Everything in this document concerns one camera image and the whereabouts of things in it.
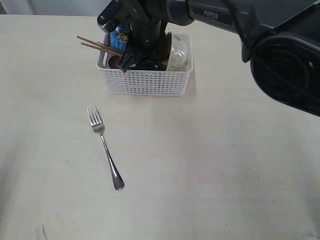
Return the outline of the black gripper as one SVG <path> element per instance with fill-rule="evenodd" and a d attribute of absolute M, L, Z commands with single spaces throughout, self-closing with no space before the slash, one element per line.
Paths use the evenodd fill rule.
<path fill-rule="evenodd" d="M 121 4 L 128 13 L 124 22 L 128 39 L 118 66 L 125 73 L 131 65 L 153 58 L 165 24 L 160 0 L 122 0 Z"/>

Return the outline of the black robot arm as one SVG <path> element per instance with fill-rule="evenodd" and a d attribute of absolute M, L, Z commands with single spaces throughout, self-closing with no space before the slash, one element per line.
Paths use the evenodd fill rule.
<path fill-rule="evenodd" d="M 320 114 L 317 0 L 118 0 L 126 21 L 199 22 L 238 41 L 257 86 L 271 99 Z"/>

